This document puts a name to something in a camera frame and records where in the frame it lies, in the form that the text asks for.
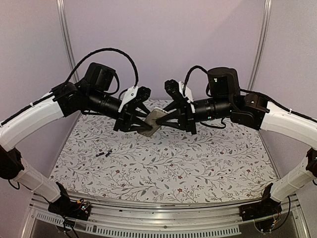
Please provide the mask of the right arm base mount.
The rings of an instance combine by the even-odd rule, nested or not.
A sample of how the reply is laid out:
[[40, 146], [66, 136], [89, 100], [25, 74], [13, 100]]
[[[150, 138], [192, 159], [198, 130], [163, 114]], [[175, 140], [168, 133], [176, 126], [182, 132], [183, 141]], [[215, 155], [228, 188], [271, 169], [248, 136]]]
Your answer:
[[273, 183], [270, 183], [265, 187], [259, 202], [239, 206], [239, 216], [243, 221], [270, 216], [282, 211], [281, 202], [276, 202], [270, 197], [272, 186]]

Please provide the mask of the white remote control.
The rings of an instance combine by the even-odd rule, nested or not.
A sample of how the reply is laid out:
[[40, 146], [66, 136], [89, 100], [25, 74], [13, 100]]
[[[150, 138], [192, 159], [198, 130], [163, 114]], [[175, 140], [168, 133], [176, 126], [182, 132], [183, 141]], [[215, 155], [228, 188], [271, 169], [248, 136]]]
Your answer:
[[152, 137], [156, 131], [160, 129], [160, 125], [156, 123], [156, 120], [167, 115], [168, 112], [158, 107], [154, 108], [146, 117], [145, 122], [152, 127], [152, 129], [139, 129], [137, 132], [145, 137]]

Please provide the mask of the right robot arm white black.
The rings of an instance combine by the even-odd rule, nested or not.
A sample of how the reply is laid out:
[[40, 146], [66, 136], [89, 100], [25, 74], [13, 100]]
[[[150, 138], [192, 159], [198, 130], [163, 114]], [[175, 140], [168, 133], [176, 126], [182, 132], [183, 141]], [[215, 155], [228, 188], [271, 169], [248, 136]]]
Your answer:
[[[200, 69], [208, 77], [208, 99], [192, 99], [187, 83], [195, 69]], [[266, 186], [262, 200], [256, 206], [260, 216], [267, 216], [276, 204], [316, 179], [316, 119], [288, 109], [263, 93], [241, 89], [235, 69], [216, 67], [206, 70], [196, 65], [188, 71], [184, 82], [168, 80], [164, 88], [173, 101], [164, 108], [168, 113], [156, 120], [158, 125], [196, 134], [197, 123], [229, 118], [233, 123], [254, 130], [276, 132], [311, 147], [296, 168]]]

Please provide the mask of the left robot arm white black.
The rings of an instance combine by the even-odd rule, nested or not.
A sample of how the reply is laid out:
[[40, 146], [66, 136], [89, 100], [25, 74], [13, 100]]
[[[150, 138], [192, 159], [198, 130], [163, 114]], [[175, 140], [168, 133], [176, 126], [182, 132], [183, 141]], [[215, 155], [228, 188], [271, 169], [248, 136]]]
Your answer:
[[142, 120], [149, 114], [144, 102], [151, 90], [133, 86], [122, 100], [114, 98], [108, 89], [116, 71], [99, 63], [91, 63], [84, 77], [77, 83], [60, 84], [41, 99], [0, 123], [0, 177], [14, 180], [45, 198], [51, 208], [63, 215], [74, 210], [65, 188], [52, 182], [22, 160], [16, 145], [43, 126], [65, 118], [77, 111], [101, 115], [115, 120], [114, 130], [132, 132], [152, 127]]

